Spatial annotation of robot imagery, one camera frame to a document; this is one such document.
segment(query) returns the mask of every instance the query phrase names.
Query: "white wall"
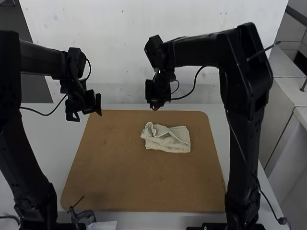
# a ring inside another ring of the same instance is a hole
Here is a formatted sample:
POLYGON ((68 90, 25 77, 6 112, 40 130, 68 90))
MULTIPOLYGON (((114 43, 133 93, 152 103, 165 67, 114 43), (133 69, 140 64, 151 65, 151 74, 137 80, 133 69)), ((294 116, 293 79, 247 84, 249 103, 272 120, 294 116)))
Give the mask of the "white wall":
MULTIPOLYGON (((22 0, 37 44, 67 50, 80 47, 90 59, 94 83, 144 83, 153 70, 144 53, 150 36, 164 41, 200 35, 253 22, 264 46, 274 42, 287 0, 22 0)), ((191 84, 197 68, 176 70, 191 84)), ((207 69, 201 84, 216 84, 207 69)))

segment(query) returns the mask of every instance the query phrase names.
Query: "towel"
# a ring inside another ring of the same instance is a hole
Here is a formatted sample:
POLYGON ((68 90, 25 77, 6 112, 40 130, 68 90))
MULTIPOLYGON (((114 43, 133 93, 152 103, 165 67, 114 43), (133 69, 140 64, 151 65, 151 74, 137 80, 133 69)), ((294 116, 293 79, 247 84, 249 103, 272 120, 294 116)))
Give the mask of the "towel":
POLYGON ((145 147, 148 150, 176 153, 191 151, 190 135, 185 126, 167 128, 148 122, 141 133, 141 138, 145 139, 145 147))

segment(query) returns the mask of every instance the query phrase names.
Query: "metal clamp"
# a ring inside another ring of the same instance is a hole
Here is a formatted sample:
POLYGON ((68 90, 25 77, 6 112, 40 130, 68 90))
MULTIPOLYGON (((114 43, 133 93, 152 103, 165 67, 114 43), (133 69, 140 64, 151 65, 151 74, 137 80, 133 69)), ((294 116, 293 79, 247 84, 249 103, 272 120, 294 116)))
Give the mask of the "metal clamp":
POLYGON ((83 212, 80 212, 79 214, 75 212, 74 208, 84 199, 84 196, 82 196, 73 206, 69 207, 69 210, 67 211, 67 214, 71 213, 71 221, 75 225, 76 230, 82 230, 80 227, 79 221, 86 218, 89 219, 93 217, 93 222, 96 222, 95 213, 92 210, 85 210, 83 212))

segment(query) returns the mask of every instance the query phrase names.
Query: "metal rod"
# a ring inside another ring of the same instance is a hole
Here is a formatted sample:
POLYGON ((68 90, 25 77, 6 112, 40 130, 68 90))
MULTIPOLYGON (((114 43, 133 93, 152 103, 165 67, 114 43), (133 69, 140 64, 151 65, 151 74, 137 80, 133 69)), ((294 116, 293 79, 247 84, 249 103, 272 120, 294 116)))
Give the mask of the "metal rod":
POLYGON ((251 61, 252 59, 254 59, 255 57, 259 56, 260 54, 264 53, 265 51, 268 51, 269 49, 272 49, 273 47, 275 47, 276 45, 278 45, 280 43, 280 41, 275 42, 273 45, 257 52, 256 54, 250 56, 249 58, 246 59, 246 61, 251 61))

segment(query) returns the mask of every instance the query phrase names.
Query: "white table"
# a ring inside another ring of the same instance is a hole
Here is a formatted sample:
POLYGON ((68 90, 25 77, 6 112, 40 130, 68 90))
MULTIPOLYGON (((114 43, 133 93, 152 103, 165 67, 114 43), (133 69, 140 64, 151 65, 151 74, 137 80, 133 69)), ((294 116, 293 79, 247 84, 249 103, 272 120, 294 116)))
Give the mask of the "white table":
MULTIPOLYGON (((50 111, 53 104, 26 104, 41 112, 50 111)), ((103 109, 147 110, 147 104, 105 104, 103 109)), ((229 176, 229 128, 222 104, 168 104, 163 110, 203 111, 210 121, 225 183, 229 176)), ((50 117, 42 117, 29 111, 22 111, 26 134, 31 143, 37 161, 43 173, 53 183, 58 196, 59 222, 70 221, 60 206, 60 197, 64 188, 72 161, 80 144, 88 116, 81 116, 80 123, 65 120, 64 104, 50 117)), ((281 209, 259 163, 259 181, 264 193, 269 198, 277 216, 282 216, 281 209)), ((14 214, 12 193, 2 174, 0 175, 0 215, 14 214)), ((172 228, 185 229, 188 226, 200 226, 203 222, 225 222, 224 213, 152 213, 152 212, 96 212, 98 221, 117 220, 117 229, 133 228, 172 228)), ((267 230, 285 230, 274 219, 264 199, 261 199, 259 223, 267 230)), ((0 221, 0 229, 14 230, 16 225, 11 220, 0 221)))

